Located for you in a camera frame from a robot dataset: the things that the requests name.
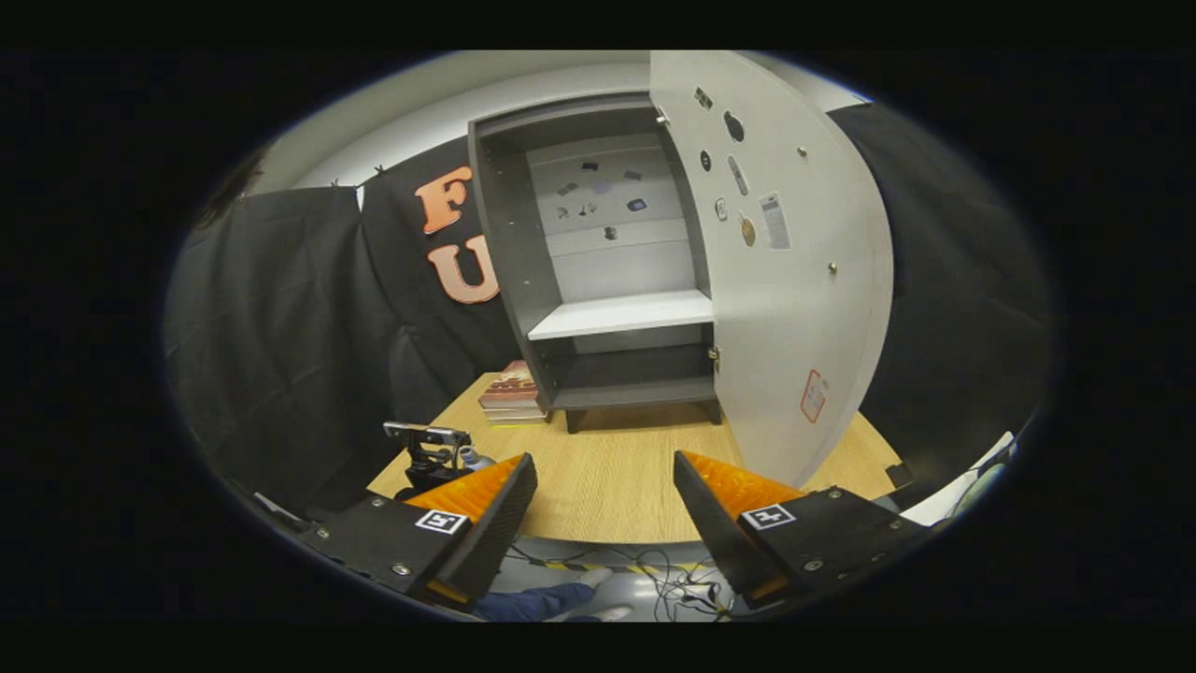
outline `white wall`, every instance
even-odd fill
[[[289,189],[322,161],[390,121],[495,81],[593,63],[647,62],[647,51],[456,51],[408,68],[316,111],[277,139],[250,192]]]
[[[390,166],[460,137],[471,120],[573,96],[641,91],[647,63],[579,66],[517,77],[482,86],[409,112],[349,143],[315,166],[293,186],[322,186],[332,179],[360,184],[373,166]]]
[[[865,98],[786,61],[748,57],[823,110]],[[646,91],[647,50],[460,51],[391,75],[295,124],[279,139],[250,192],[359,184],[468,131],[469,121],[555,98]]]

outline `yellow black tape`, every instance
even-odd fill
[[[596,565],[592,563],[548,563],[537,559],[527,559],[527,563],[532,565],[538,565],[541,568],[551,568],[553,570],[572,570],[574,573],[585,573],[587,570],[598,570],[599,568],[609,568],[611,573],[635,573],[637,575],[643,575],[645,573],[651,573],[653,575],[664,575],[664,568],[657,568],[654,565],[643,564],[640,565]],[[681,568],[687,573],[692,573],[698,568],[714,569],[714,565],[698,564],[698,563],[675,563],[673,569]]]

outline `cabinet door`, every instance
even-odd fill
[[[715,392],[744,467],[800,488],[843,436],[889,324],[892,240],[842,130],[730,51],[652,51],[709,264]]]

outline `white sneaker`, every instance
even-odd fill
[[[594,612],[590,617],[597,617],[603,622],[618,622],[620,619],[631,614],[631,606],[629,605],[616,605],[615,607],[608,607],[606,610],[600,610]]]
[[[596,570],[590,570],[581,577],[578,577],[579,585],[585,585],[591,589],[597,589],[598,585],[602,585],[606,580],[615,576],[615,573],[610,568],[598,568]]]

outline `label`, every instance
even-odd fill
[[[781,198],[776,191],[759,200],[759,207],[764,210],[764,228],[768,230],[768,247],[770,250],[791,250],[789,225],[785,221],[785,209],[781,207]]]
[[[417,528],[423,528],[425,531],[432,531],[434,533],[444,533],[445,536],[452,536],[460,528],[460,525],[465,522],[465,516],[460,514],[453,514],[451,512],[440,512],[438,509],[429,509],[427,514],[420,518],[415,522]]]
[[[823,405],[826,404],[826,383],[823,381],[817,369],[810,371],[806,380],[806,392],[801,394],[801,414],[810,423],[818,423],[818,415],[822,414]]]
[[[765,531],[797,521],[797,518],[780,504],[752,509],[745,512],[743,516],[757,531]]]

